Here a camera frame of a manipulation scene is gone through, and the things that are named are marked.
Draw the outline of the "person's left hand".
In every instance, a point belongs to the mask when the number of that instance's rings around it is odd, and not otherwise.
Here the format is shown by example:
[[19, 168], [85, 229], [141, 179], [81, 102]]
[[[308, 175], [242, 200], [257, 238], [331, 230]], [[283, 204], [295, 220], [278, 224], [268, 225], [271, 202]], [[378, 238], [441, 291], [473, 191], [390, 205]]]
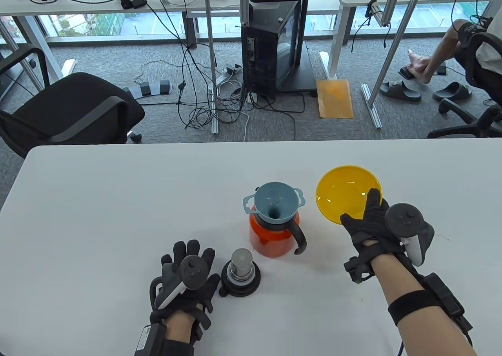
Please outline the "person's left hand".
[[[190, 240], [186, 243], [178, 241], [173, 246], [173, 254], [165, 254], [161, 257], [161, 265], [168, 263], [172, 268], [176, 269], [185, 257], [194, 254], [200, 256], [207, 264], [208, 269], [211, 269], [215, 259], [215, 250], [206, 248], [202, 254], [199, 254], [199, 252], [199, 241]], [[211, 301], [220, 279], [220, 275], [217, 273], [210, 275], [199, 289], [186, 289], [163, 309], [154, 308], [154, 301], [157, 296], [154, 289], [157, 288], [160, 281], [153, 280], [149, 288], [149, 298], [152, 306], [149, 322], [151, 324], [160, 323], [165, 325], [167, 340], [194, 345], [196, 341], [201, 340], [203, 331], [211, 326], [208, 314], [213, 311]]]

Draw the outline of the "person's right hand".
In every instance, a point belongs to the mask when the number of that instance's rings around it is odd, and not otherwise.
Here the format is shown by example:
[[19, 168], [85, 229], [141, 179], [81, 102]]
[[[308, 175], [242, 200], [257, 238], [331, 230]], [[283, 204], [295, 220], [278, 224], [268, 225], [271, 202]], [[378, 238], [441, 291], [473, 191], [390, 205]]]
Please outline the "person's right hand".
[[389, 209], [386, 200], [376, 188], [371, 188], [366, 195], [366, 205], [361, 220], [344, 213], [340, 216], [341, 224], [351, 236], [358, 256], [351, 257], [344, 263], [346, 272], [355, 283], [362, 283], [375, 276], [371, 261], [382, 254], [393, 254], [400, 263], [418, 280], [421, 275], [412, 266], [404, 253], [400, 240], [386, 227], [384, 216]]

